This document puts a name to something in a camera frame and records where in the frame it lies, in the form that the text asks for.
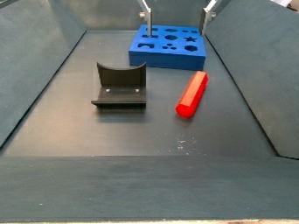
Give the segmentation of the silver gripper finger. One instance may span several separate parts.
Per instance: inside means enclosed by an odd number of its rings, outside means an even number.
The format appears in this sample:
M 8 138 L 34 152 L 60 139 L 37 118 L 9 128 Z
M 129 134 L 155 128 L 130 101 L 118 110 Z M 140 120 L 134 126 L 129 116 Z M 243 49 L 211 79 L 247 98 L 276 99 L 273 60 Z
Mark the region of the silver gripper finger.
M 208 5 L 203 8 L 203 16 L 201 16 L 203 20 L 201 20 L 201 27 L 200 27 L 201 33 L 205 33 L 205 29 L 211 21 L 213 10 L 217 7 L 217 3 L 219 3 L 219 0 L 209 0 Z
M 146 22 L 146 36 L 150 37 L 152 36 L 152 10 L 150 10 L 145 0 L 136 0 L 136 1 L 141 8 L 141 12 L 138 13 L 138 16 Z

